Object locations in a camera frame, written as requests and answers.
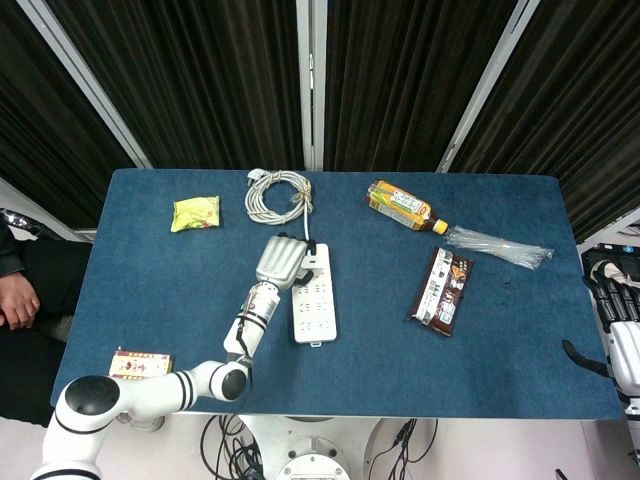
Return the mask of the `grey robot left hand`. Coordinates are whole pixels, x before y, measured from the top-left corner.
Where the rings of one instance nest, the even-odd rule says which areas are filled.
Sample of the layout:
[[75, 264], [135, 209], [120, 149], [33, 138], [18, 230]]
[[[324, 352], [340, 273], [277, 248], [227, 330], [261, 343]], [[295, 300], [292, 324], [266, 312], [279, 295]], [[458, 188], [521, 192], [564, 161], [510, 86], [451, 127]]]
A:
[[257, 280], [269, 282], [279, 290], [307, 285], [314, 277], [312, 270], [302, 266], [307, 249], [308, 243], [295, 237], [271, 236], [256, 267]]

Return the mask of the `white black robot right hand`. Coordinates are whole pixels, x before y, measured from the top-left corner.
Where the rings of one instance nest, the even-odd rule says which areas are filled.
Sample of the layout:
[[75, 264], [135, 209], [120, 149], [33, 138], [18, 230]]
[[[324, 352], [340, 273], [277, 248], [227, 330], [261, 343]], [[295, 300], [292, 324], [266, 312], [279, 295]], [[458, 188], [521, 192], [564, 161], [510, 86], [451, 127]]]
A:
[[590, 359], [568, 340], [567, 357], [578, 367], [614, 381], [628, 402], [639, 396], [639, 277], [632, 274], [635, 259], [625, 248], [606, 245], [583, 256], [587, 286], [606, 338], [605, 362]]

